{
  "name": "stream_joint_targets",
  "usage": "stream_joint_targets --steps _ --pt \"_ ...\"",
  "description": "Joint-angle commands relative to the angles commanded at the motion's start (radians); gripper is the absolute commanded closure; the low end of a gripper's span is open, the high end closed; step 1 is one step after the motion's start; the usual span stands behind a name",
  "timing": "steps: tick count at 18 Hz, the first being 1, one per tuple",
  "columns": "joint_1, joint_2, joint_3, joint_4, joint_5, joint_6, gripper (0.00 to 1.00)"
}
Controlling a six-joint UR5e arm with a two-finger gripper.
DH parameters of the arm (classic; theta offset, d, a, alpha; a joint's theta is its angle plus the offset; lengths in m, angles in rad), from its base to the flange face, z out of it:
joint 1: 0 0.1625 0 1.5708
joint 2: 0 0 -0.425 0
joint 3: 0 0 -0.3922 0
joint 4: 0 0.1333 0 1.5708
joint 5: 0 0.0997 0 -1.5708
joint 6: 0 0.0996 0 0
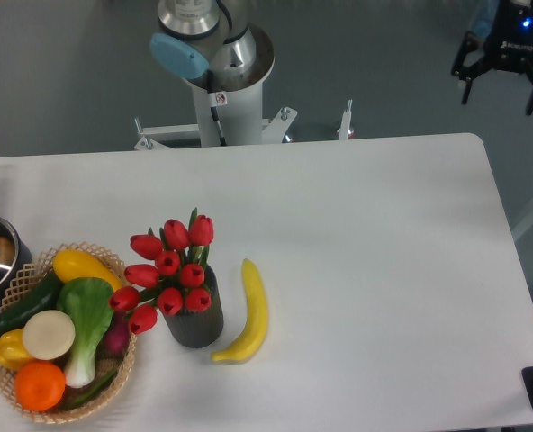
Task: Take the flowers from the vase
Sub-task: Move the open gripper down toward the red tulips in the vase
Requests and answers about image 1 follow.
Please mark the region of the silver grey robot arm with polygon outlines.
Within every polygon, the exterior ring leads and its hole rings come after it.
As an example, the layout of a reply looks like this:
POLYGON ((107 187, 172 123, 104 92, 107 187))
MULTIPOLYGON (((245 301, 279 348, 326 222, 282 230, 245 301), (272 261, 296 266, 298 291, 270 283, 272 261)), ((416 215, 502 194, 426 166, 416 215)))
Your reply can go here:
MULTIPOLYGON (((161 31, 150 50, 168 72, 189 81, 201 80, 207 91, 217 79, 234 73, 226 58, 228 45, 249 34, 245 1, 161 1, 161 31)), ((482 1, 473 15, 451 68, 464 83, 462 100, 474 81, 490 70, 524 75, 532 85, 526 113, 533 113, 533 1, 482 1)))

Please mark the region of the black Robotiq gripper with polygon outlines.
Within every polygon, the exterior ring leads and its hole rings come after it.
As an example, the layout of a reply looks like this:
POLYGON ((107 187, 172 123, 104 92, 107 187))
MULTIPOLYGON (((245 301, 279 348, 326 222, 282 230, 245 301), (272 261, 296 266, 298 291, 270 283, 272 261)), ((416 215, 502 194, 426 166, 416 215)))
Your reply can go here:
MULTIPOLYGON (((464 84, 461 104, 467 104, 473 82, 491 69, 524 72, 533 87, 533 1, 500 1, 489 35, 483 44, 483 55, 467 66, 469 54, 482 47, 482 40, 467 31, 451 68, 451 75, 464 84)), ((525 114, 533 113, 533 89, 525 114)))

